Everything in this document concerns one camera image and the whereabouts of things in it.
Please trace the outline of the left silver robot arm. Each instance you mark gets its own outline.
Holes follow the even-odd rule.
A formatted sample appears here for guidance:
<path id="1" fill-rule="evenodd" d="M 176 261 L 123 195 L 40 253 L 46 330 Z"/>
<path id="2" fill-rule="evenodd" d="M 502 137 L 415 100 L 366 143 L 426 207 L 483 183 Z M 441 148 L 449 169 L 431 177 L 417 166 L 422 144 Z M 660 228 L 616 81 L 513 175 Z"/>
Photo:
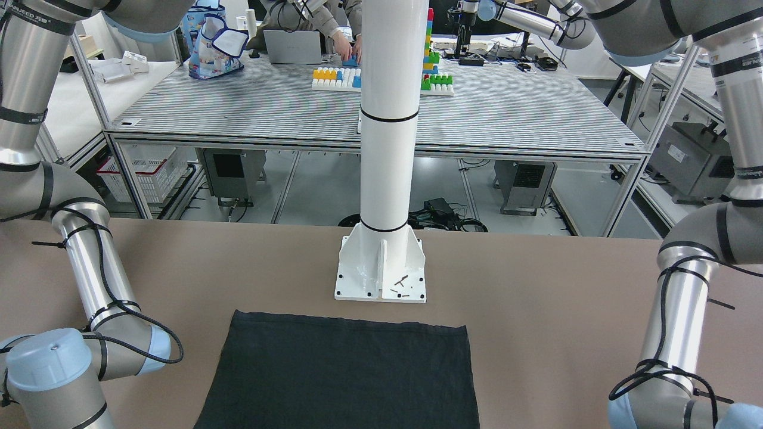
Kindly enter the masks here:
<path id="1" fill-rule="evenodd" d="M 718 266 L 761 264 L 760 1 L 583 1 L 603 47 L 620 63 L 662 58 L 690 36 L 709 53 L 733 158 L 725 203 L 690 213 L 664 238 L 659 279 L 637 369 L 609 394 L 613 428 L 760 428 L 761 408 L 695 399 L 694 383 Z"/>

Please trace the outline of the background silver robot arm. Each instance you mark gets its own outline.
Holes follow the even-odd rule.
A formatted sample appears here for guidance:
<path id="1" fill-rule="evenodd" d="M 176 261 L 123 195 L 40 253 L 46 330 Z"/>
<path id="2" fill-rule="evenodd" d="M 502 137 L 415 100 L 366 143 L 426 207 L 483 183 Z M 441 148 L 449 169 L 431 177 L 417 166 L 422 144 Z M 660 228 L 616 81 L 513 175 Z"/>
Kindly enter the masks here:
<path id="1" fill-rule="evenodd" d="M 550 1 L 560 19 L 551 19 L 510 1 L 460 1 L 458 6 L 467 19 L 479 17 L 482 21 L 499 21 L 521 32 L 534 33 L 562 49 L 577 51 L 590 45 L 596 32 L 594 25 L 575 1 Z"/>

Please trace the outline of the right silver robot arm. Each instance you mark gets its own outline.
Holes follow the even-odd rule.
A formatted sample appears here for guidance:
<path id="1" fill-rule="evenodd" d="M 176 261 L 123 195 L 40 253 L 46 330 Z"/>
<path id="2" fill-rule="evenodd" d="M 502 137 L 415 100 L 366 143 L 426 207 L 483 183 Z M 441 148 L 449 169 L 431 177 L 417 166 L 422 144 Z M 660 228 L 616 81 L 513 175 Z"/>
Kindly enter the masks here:
<path id="1" fill-rule="evenodd" d="M 84 331 L 50 329 L 2 342 L 2 405 L 33 428 L 112 428 L 101 382 L 179 362 L 179 337 L 136 303 L 99 193 L 46 162 L 36 139 L 76 23 L 103 13 L 135 40 L 175 31 L 191 1 L 10 1 L 2 15 L 2 222 L 50 222 L 61 235 L 85 314 Z"/>

